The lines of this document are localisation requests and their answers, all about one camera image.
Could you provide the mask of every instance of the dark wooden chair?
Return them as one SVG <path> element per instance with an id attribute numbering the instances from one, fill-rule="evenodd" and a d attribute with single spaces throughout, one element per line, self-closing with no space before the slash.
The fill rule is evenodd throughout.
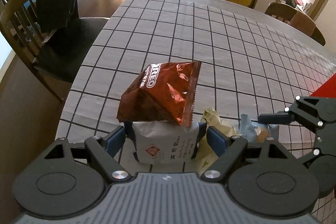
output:
<path id="1" fill-rule="evenodd" d="M 51 34 L 41 33 L 36 18 L 32 0 L 9 0 L 0 13 L 0 31 L 33 75 L 62 101 L 41 73 L 72 83 L 108 18 L 73 19 Z"/>
<path id="2" fill-rule="evenodd" d="M 297 10 L 287 4 L 272 2 L 269 4 L 265 14 L 288 24 L 297 12 Z M 315 27 L 311 38 L 322 46 L 326 44 L 326 40 L 317 27 Z"/>

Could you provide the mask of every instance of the white tablecloth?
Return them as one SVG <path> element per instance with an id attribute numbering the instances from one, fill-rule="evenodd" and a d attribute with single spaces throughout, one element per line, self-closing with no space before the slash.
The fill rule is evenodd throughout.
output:
<path id="1" fill-rule="evenodd" d="M 308 96 L 336 72 L 320 49 L 307 46 L 311 39 L 303 37 L 307 43 L 240 14 L 197 2 L 125 0 L 88 52 L 56 137 L 83 142 L 110 133 L 119 124 L 116 114 L 122 93 L 151 63 L 202 61 L 194 121 L 208 107 L 236 128 L 242 113 L 257 120 L 260 113 L 282 111 L 296 95 Z M 312 150 L 314 137 L 297 123 L 280 126 L 279 141 L 296 157 Z M 194 171 L 193 162 L 140 164 L 133 151 L 127 139 L 115 157 L 131 174 Z M 329 223 L 334 210 L 332 193 L 316 203 L 313 215 Z"/>

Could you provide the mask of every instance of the orange snack bag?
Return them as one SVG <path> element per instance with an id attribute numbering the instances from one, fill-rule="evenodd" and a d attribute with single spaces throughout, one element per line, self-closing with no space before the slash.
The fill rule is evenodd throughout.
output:
<path id="1" fill-rule="evenodd" d="M 190 126 L 201 62 L 150 64 L 121 96 L 120 122 Z"/>

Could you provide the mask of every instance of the chair seat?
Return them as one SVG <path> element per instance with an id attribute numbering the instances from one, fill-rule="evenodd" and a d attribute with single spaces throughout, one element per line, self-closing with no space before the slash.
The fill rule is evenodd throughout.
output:
<path id="1" fill-rule="evenodd" d="M 109 18 L 78 18 L 44 44 L 33 66 L 44 74 L 72 83 L 93 42 Z"/>

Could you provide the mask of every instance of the red diamond logo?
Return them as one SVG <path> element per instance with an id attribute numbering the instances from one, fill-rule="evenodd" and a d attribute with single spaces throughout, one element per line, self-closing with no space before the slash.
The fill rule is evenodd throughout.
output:
<path id="1" fill-rule="evenodd" d="M 152 144 L 152 146 L 147 148 L 145 151 L 154 158 L 154 156 L 160 151 L 160 149 Z"/>

